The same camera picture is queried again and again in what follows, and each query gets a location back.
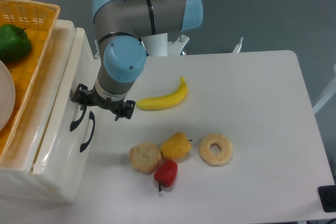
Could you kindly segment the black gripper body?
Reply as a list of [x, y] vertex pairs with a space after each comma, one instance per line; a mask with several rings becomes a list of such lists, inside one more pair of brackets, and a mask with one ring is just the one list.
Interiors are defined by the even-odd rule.
[[118, 113], [122, 108], [124, 98], [120, 100], [114, 99], [112, 96], [103, 98], [95, 88], [89, 91], [88, 106], [98, 106], [101, 109], [109, 110], [112, 113]]

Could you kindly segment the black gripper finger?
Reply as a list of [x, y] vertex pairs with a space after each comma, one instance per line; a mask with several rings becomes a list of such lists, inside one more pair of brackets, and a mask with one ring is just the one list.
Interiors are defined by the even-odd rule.
[[133, 115], [133, 111], [135, 108], [136, 102], [133, 100], [122, 100], [118, 102], [116, 107], [114, 108], [115, 118], [114, 120], [117, 121], [120, 118], [131, 119]]
[[92, 92], [82, 83], [77, 85], [76, 90], [71, 96], [71, 101], [80, 105], [80, 110], [83, 111], [86, 106], [91, 104]]

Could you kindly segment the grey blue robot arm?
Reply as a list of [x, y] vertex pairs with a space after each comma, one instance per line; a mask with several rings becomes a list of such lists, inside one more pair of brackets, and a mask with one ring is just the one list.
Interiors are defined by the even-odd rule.
[[71, 99], [130, 119], [135, 102], [125, 97], [143, 71], [141, 38], [185, 31], [203, 21], [202, 0], [93, 0], [92, 21], [101, 66], [92, 89], [79, 84]]

